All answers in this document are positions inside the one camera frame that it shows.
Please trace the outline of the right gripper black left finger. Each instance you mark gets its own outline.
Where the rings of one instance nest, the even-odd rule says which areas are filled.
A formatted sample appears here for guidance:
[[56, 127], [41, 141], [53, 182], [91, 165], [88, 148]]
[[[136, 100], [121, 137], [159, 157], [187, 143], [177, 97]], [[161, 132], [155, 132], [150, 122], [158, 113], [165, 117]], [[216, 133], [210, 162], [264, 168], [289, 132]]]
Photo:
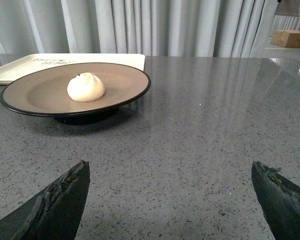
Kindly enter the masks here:
[[0, 240], [73, 240], [84, 212], [90, 166], [80, 161], [0, 220]]

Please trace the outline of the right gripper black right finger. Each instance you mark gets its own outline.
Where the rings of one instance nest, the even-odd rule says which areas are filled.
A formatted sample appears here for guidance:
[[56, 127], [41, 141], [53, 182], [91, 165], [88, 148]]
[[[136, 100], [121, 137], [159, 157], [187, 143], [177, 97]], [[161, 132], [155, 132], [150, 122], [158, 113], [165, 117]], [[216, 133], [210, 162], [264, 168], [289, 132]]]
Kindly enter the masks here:
[[300, 240], [300, 187], [279, 168], [254, 161], [251, 180], [264, 218], [276, 240]]

